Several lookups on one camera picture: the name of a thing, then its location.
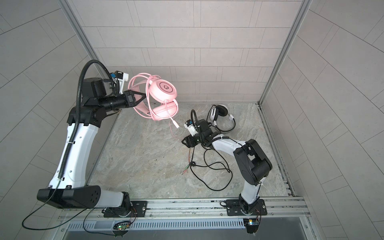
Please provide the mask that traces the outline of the pink headphones with cable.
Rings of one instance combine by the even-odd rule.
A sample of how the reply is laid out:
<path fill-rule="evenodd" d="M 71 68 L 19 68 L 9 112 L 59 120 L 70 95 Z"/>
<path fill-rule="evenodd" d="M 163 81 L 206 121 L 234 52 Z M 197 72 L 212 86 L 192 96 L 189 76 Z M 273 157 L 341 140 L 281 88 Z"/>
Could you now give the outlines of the pink headphones with cable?
<path fill-rule="evenodd" d="M 179 111 L 176 87 L 158 75 L 141 73 L 130 79 L 128 89 L 138 92 L 140 85 L 145 86 L 145 99 L 136 105 L 134 110 L 146 119 L 154 121 L 170 119 L 175 127 L 179 128 L 180 126 L 173 119 Z"/>

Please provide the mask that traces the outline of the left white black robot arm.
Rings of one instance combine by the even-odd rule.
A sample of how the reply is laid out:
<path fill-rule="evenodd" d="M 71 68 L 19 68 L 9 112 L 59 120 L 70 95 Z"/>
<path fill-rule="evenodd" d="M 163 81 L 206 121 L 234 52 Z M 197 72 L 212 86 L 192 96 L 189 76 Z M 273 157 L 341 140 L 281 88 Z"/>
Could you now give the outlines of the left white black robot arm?
<path fill-rule="evenodd" d="M 57 173 L 37 199 L 58 209 L 103 208 L 105 217 L 125 217 L 132 213 L 127 192 L 102 190 L 86 184 L 86 168 L 91 148 L 102 121 L 111 111 L 132 108 L 145 98 L 144 93 L 119 91 L 119 77 L 98 60 L 88 61 L 80 74 L 76 105 L 67 120 L 68 135 Z"/>

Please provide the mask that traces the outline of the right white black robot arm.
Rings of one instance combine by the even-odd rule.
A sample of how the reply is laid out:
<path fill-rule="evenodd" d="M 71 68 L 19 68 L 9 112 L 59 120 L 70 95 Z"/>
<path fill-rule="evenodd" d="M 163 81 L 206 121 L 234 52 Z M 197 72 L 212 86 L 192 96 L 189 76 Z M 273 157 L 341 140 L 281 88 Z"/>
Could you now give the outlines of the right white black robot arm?
<path fill-rule="evenodd" d="M 239 205 L 244 215 L 260 214 L 263 203 L 260 199 L 261 186 L 273 168 L 258 142 L 234 140 L 219 132 L 213 132 L 206 120 L 188 120 L 184 127 L 189 131 L 182 143 L 190 148 L 201 145 L 206 151 L 226 153 L 235 158 L 242 177 L 245 180 L 239 195 Z"/>

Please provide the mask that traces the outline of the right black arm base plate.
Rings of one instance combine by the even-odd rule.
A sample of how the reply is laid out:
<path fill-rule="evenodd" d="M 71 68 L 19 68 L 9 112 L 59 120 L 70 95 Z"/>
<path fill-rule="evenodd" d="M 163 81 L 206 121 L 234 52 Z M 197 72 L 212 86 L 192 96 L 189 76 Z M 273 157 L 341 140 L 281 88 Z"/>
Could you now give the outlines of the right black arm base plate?
<path fill-rule="evenodd" d="M 258 199 L 252 204 L 243 200 L 226 200 L 224 207 L 228 216 L 266 216 L 268 214 L 263 199 Z"/>

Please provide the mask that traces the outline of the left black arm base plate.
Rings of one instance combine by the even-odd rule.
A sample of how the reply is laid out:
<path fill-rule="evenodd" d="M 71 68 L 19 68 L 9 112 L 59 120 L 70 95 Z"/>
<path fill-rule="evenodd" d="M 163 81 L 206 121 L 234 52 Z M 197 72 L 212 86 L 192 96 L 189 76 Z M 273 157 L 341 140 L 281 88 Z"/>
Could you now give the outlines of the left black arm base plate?
<path fill-rule="evenodd" d="M 144 217 L 147 201 L 123 201 L 120 207 L 109 207 L 102 210 L 104 218 Z"/>

